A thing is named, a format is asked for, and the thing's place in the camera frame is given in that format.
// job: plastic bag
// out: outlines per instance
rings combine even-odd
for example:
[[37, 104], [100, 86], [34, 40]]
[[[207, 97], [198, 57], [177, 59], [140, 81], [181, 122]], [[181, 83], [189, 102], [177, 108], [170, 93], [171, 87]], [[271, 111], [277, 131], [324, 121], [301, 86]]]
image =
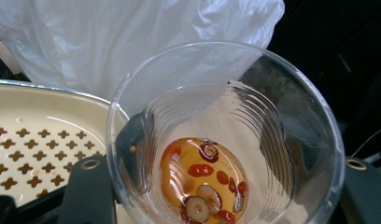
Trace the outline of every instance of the plastic bag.
[[111, 100], [133, 68], [170, 46], [266, 48], [283, 13], [282, 0], [0, 0], [0, 38], [33, 82]]

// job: red oil droplet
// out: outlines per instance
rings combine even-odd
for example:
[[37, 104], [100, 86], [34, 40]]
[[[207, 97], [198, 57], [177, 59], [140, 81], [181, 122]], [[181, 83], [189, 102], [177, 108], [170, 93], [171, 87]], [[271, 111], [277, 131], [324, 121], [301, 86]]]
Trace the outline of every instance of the red oil droplet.
[[217, 180], [221, 185], [227, 185], [229, 184], [229, 177], [228, 175], [223, 171], [217, 172]]
[[228, 221], [230, 223], [234, 223], [236, 221], [235, 217], [234, 217], [234, 214], [232, 214], [231, 212], [228, 212], [226, 210], [221, 210], [219, 212], [219, 216], [224, 219], [225, 221]]
[[219, 154], [216, 147], [211, 144], [202, 144], [199, 148], [199, 154], [203, 160], [214, 163], [218, 161]]
[[229, 179], [229, 190], [232, 193], [236, 193], [237, 192], [236, 184], [234, 183], [234, 180], [233, 180], [232, 177]]
[[188, 169], [188, 174], [194, 177], [209, 176], [214, 173], [214, 168], [207, 164], [193, 164]]
[[244, 182], [244, 181], [240, 182], [237, 185], [237, 190], [239, 191], [241, 196], [243, 196], [243, 198], [246, 197], [246, 193], [247, 193], [247, 184], [246, 184], [246, 182]]

